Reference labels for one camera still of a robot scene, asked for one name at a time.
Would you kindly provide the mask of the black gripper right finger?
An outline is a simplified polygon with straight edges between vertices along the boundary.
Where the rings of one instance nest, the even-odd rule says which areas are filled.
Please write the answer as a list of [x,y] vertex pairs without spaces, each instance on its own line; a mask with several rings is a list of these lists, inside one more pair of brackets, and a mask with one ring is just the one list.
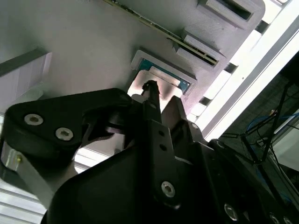
[[270,177],[259,179],[252,162],[219,140],[207,142],[186,118],[181,99],[163,111],[170,128],[182,197],[181,221],[192,224],[296,224],[299,212],[286,204]]

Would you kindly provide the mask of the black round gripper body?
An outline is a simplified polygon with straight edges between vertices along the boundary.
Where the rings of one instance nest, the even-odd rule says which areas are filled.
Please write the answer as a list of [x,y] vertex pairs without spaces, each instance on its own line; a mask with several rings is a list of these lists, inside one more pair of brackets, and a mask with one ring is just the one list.
[[223,201],[202,160],[175,159],[163,144],[132,147],[71,178],[44,224],[222,224]]

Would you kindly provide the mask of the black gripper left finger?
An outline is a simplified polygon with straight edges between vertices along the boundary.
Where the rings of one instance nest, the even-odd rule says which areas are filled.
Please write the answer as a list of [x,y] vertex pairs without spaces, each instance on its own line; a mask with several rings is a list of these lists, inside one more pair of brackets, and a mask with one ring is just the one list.
[[161,120],[157,83],[145,83],[143,94],[148,97],[139,103],[112,88],[9,107],[0,138],[1,156],[21,156],[22,161],[4,162],[5,170],[21,178],[49,208],[59,188],[79,175],[71,169],[80,148],[116,133],[125,137],[124,150],[159,144],[172,148],[169,129]]

